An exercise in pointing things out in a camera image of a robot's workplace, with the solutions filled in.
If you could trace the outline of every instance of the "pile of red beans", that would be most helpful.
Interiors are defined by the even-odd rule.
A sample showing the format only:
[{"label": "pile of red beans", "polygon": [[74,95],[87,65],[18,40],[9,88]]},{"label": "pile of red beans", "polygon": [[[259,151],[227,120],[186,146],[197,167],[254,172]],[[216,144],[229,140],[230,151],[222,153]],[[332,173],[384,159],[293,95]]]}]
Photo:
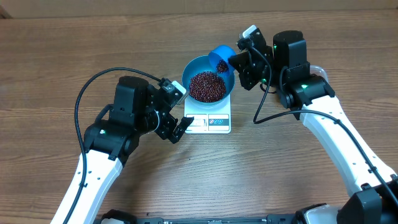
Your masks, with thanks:
[{"label": "pile of red beans", "polygon": [[216,66],[218,73],[224,73],[228,71],[228,64],[224,60],[220,60]]},{"label": "pile of red beans", "polygon": [[225,93],[226,87],[224,80],[214,72],[201,72],[191,78],[189,91],[195,100],[212,103],[221,100]]}]

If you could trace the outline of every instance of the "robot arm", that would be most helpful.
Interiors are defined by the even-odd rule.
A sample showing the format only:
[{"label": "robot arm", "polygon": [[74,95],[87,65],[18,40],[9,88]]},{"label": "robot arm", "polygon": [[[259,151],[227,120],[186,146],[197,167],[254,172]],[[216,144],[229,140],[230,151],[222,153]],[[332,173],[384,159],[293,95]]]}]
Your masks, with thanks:
[{"label": "robot arm", "polygon": [[274,36],[270,47],[261,31],[251,26],[242,33],[237,45],[241,51],[246,51],[229,58],[228,62],[239,72],[242,87],[250,90],[259,82],[274,86],[281,104],[291,110],[254,123],[294,114],[325,148],[351,197],[341,209],[319,204],[299,210],[292,223],[398,223],[396,173],[375,155],[355,130],[327,77],[311,71],[303,34],[294,30],[283,31]]},{"label": "robot arm", "polygon": [[[331,114],[341,122],[354,134],[366,155],[372,164],[377,167],[380,175],[385,182],[392,181],[392,176],[396,173],[388,167],[380,158],[375,155],[371,148],[366,144],[363,138],[355,130],[345,116],[340,106],[338,98],[323,96],[312,100],[312,104],[303,105],[303,110],[314,110]],[[332,120],[316,114],[302,113],[300,120],[311,132],[317,137],[321,145],[325,148],[330,156],[343,181],[346,185],[347,193],[351,197],[354,193],[363,189],[364,184],[370,187],[381,185],[376,176],[369,171],[363,156],[359,153],[354,142],[345,131]]]},{"label": "robot arm", "polygon": [[[155,131],[163,140],[180,140],[193,118],[182,118],[179,125],[171,109],[188,95],[178,82],[162,79],[160,89],[145,79],[121,77],[114,104],[106,106],[84,136],[87,172],[80,198],[67,223],[93,223],[110,186],[121,173],[139,137]],[[109,110],[109,119],[102,117]],[[83,157],[73,180],[51,223],[63,223],[78,192],[83,174]]]},{"label": "robot arm", "polygon": [[[121,161],[108,159],[107,153],[90,150],[86,156],[88,173],[85,188],[68,223],[93,223],[106,193],[123,169]],[[83,162],[80,155],[75,176],[51,221],[52,224],[63,223],[78,191],[82,172]]]}]

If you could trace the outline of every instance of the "white kitchen scale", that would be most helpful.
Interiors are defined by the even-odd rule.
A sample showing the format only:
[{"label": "white kitchen scale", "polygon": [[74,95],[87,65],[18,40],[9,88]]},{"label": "white kitchen scale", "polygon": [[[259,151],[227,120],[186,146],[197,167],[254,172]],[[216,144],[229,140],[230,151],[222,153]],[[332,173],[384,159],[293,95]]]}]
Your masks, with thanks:
[{"label": "white kitchen scale", "polygon": [[184,116],[194,117],[188,134],[229,134],[231,132],[231,95],[213,106],[199,105],[187,97]]}]

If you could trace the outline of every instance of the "wooden table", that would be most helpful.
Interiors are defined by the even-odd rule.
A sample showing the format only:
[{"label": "wooden table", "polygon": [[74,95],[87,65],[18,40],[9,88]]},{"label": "wooden table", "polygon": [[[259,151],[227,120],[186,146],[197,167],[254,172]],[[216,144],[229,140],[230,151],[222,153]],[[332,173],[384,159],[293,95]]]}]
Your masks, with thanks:
[{"label": "wooden table", "polygon": [[[89,77],[125,66],[180,80],[191,59],[217,45],[237,50],[238,34],[251,24],[269,44],[280,31],[301,30],[308,61],[328,72],[351,122],[398,170],[396,10],[1,20],[0,223],[52,219],[76,169],[73,106]],[[113,102],[123,75],[133,74],[110,73],[87,89],[82,132]],[[253,125],[262,92],[236,81],[231,134],[186,134],[175,145],[154,133],[141,137],[99,214],[252,217],[344,204],[342,179],[318,140],[293,116]],[[270,96],[260,116],[281,111]],[[183,106],[172,114],[181,118]]]}]

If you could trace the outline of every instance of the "label on scale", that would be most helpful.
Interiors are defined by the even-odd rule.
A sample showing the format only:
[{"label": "label on scale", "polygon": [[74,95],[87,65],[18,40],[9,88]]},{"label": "label on scale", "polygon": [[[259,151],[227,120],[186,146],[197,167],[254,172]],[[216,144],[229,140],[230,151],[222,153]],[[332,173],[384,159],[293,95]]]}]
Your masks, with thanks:
[{"label": "label on scale", "polygon": [[228,114],[209,114],[209,131],[228,131]]},{"label": "label on scale", "polygon": [[188,118],[194,117],[189,131],[229,131],[228,114],[187,114]]}]

